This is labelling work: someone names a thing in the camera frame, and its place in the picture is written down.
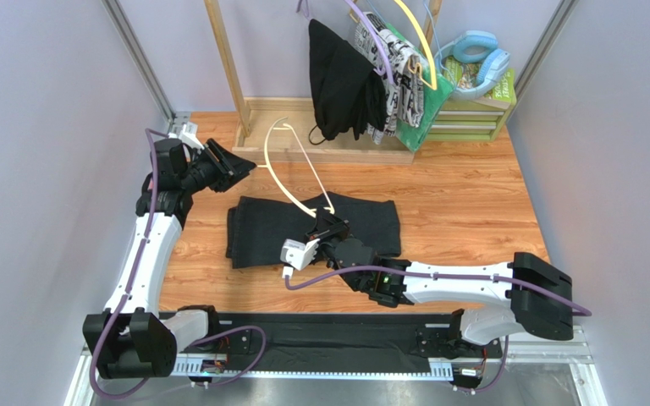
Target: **white hanger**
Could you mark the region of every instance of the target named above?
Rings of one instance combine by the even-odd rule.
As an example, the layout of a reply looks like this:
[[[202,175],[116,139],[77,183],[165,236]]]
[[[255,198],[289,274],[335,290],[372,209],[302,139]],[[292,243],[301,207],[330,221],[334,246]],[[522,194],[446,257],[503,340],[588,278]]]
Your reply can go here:
[[[273,179],[275,180],[275,184],[278,185],[280,190],[283,191],[285,196],[290,199],[293,203],[295,203],[296,206],[298,206],[302,211],[304,211],[308,216],[310,217],[315,217],[315,212],[317,209],[310,209],[307,206],[303,205],[300,203],[299,200],[297,200],[280,182],[280,179],[278,178],[278,175],[275,174],[275,171],[273,170],[273,166],[270,164],[270,155],[267,152],[267,143],[270,140],[270,134],[274,129],[289,129],[292,133],[293,136],[295,137],[295,140],[297,140],[298,145],[300,146],[300,149],[302,150],[302,153],[305,154],[305,159],[307,160],[308,165],[310,165],[310,169],[312,170],[312,174],[315,175],[315,179],[317,179],[317,182],[320,184],[320,189],[322,190],[322,193],[325,195],[325,199],[328,200],[328,204],[330,207],[327,207],[328,211],[330,211],[331,214],[335,214],[335,207],[333,207],[333,202],[330,201],[330,196],[328,195],[328,192],[325,190],[325,187],[322,186],[322,182],[320,181],[320,177],[317,176],[317,172],[315,171],[315,167],[312,166],[312,162],[310,161],[310,157],[307,155],[307,152],[305,152],[305,147],[302,146],[302,143],[300,142],[300,138],[298,138],[297,133],[295,132],[295,129],[292,128],[292,126],[288,123],[284,123],[283,127],[275,127],[280,123],[281,121],[287,120],[287,117],[283,117],[273,123],[273,125],[270,126],[270,129],[267,131],[267,135],[265,136],[265,165],[259,165],[258,167],[266,167],[267,170],[270,172],[270,175],[273,176]]]

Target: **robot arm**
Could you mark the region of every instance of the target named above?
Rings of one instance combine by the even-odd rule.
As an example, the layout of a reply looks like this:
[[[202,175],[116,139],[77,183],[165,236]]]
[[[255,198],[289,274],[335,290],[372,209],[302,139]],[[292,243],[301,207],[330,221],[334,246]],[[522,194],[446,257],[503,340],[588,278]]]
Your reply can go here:
[[[177,353],[219,329],[211,306],[191,306],[160,321],[160,292],[170,255],[192,207],[192,195],[205,188],[224,192],[245,178],[256,164],[227,152],[214,140],[203,145],[188,134],[170,136],[154,144],[157,196],[154,196],[155,213],[144,249],[140,252],[140,240],[145,235],[153,199],[152,175],[146,177],[137,201],[135,239],[118,285],[105,310],[88,315],[82,327],[87,346],[94,353],[107,321],[116,316],[96,360],[96,367],[105,379],[169,376]],[[135,261],[139,261],[137,273],[130,280],[129,270]],[[124,307],[119,314],[113,314],[128,291]]]
[[[453,313],[447,342],[449,358],[457,358],[516,332],[552,340],[573,338],[573,313],[567,304],[514,285],[521,282],[535,285],[570,301],[570,277],[535,255],[515,253],[512,262],[489,266],[433,266],[381,257],[350,234],[346,220],[321,209],[306,241],[306,244],[287,241],[281,260],[298,270],[310,263],[326,261],[334,270],[384,266],[401,271],[402,274],[381,271],[340,274],[353,291],[368,294],[380,305],[396,307],[431,301],[483,304],[480,309]]]

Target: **black fabric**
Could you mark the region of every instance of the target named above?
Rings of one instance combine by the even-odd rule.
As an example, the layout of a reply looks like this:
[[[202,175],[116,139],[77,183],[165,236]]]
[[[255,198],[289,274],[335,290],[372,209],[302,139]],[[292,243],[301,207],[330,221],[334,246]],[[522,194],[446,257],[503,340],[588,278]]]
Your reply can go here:
[[[335,216],[350,222],[350,232],[384,256],[400,255],[400,221],[395,203],[353,199],[329,193]],[[310,208],[328,205],[324,195],[302,202]],[[241,197],[228,211],[228,249],[233,268],[281,263],[286,239],[302,241],[315,219],[292,203]]]
[[[385,86],[372,63],[347,41],[312,19],[310,32],[310,88],[315,122],[326,140],[350,128],[355,139],[371,124],[385,127]]]
[[[174,313],[160,313],[167,320]],[[253,370],[288,372],[417,373],[430,372],[428,356],[420,351],[417,335],[428,332],[428,324],[449,324],[447,314],[295,314],[295,313],[219,313],[221,329],[259,326],[267,335],[265,353]],[[228,369],[241,370],[251,364],[260,350],[257,332],[238,332],[230,336],[232,345]],[[493,358],[502,354],[493,350]],[[189,347],[187,354],[207,353]]]

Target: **yellow hanger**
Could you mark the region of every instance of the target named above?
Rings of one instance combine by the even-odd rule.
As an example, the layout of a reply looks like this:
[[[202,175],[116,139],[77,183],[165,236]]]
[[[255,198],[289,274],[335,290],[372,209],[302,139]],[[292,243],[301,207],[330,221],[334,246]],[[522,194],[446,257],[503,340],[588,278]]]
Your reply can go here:
[[[411,73],[417,74],[418,77],[420,78],[420,81],[427,87],[433,89],[436,91],[438,89],[438,78],[435,73],[435,60],[432,58],[432,52],[430,52],[430,44],[428,44],[427,39],[425,38],[425,34],[423,34],[420,25],[417,22],[417,19],[415,18],[415,15],[410,11],[408,6],[406,6],[402,0],[393,0],[395,4],[399,5],[400,8],[403,9],[403,12],[405,13],[406,16],[408,16],[408,19],[410,20],[410,23],[413,25],[413,28],[416,29],[416,33],[418,38],[420,39],[420,43],[423,44],[422,48],[423,51],[425,51],[425,58],[427,58],[427,63],[430,65],[430,83],[427,83],[423,78],[422,78],[422,65],[418,62],[416,63],[415,68],[413,69],[410,66],[410,61],[408,61],[408,70],[410,70]]]

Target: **black pants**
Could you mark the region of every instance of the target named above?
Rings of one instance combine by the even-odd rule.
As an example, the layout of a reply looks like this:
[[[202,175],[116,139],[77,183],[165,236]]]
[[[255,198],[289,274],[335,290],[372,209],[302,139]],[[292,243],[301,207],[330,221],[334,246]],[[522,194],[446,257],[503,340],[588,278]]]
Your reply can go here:
[[[400,221],[395,203],[353,199],[330,193],[335,216],[350,222],[350,232],[378,254],[400,255]],[[324,195],[302,202],[310,208],[328,205]],[[228,250],[233,268],[276,265],[286,239],[304,241],[315,218],[292,203],[241,197],[228,211]]]

